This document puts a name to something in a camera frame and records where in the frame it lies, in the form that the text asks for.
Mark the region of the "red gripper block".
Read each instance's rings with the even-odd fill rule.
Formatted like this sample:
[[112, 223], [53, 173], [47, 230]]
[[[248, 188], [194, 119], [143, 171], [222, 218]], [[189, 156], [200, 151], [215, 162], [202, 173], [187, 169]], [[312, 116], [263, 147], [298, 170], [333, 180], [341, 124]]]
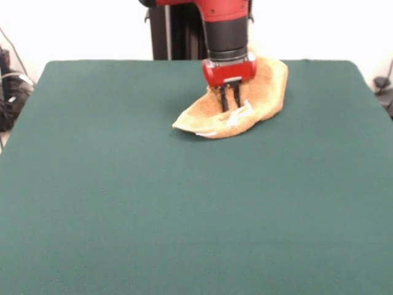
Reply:
[[[228, 111], [226, 86], [232, 82], [247, 82], [255, 77], [257, 58], [248, 52], [245, 58], [228, 62], [213, 62], [210, 59], [202, 61], [203, 75], [210, 88], [219, 87], [222, 112]], [[240, 85], [233, 84], [233, 96], [238, 108], [241, 107]]]

